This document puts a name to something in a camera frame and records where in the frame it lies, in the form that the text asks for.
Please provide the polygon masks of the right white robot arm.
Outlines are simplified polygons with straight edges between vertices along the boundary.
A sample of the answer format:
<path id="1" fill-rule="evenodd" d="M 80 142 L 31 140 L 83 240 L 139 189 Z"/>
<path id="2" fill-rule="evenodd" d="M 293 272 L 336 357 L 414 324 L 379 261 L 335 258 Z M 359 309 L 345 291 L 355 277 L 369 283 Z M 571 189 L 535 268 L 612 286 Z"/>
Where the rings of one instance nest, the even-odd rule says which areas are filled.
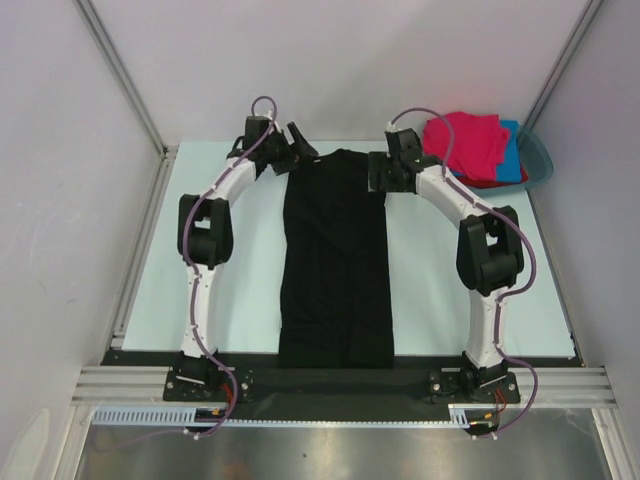
<path id="1" fill-rule="evenodd" d="M 495 208 L 426 155 L 417 133 L 389 126 L 387 150 L 368 154 L 369 189 L 412 193 L 434 205 L 457 228 L 456 270 L 470 295 L 470 333 L 457 389 L 484 401 L 507 377 L 503 351 L 506 294 L 524 269 L 518 216 Z"/>

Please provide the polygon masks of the black t shirt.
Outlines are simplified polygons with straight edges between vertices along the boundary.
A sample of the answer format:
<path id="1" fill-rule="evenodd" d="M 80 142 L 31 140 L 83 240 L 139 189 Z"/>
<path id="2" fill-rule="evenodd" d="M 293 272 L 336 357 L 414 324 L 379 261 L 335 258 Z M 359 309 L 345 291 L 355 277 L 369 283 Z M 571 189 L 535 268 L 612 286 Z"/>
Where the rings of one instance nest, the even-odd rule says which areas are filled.
<path id="1" fill-rule="evenodd" d="M 386 196 L 339 149 L 290 173 L 283 207 L 282 368 L 394 365 Z"/>

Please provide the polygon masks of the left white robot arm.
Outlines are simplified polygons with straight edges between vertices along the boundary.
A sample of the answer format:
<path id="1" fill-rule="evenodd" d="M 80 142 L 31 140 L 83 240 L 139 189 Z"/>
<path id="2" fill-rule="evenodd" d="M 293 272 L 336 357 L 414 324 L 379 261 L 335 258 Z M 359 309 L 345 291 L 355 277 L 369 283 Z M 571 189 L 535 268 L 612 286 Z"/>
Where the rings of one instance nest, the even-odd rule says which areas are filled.
<path id="1" fill-rule="evenodd" d="M 207 401 L 227 383 L 209 325 L 211 304 L 234 247 L 232 206 L 266 168 L 281 175 L 318 156 L 295 123 L 282 131 L 274 118 L 250 115 L 211 186 L 180 198 L 177 243 L 187 267 L 188 312 L 181 350 L 167 376 L 166 400 Z"/>

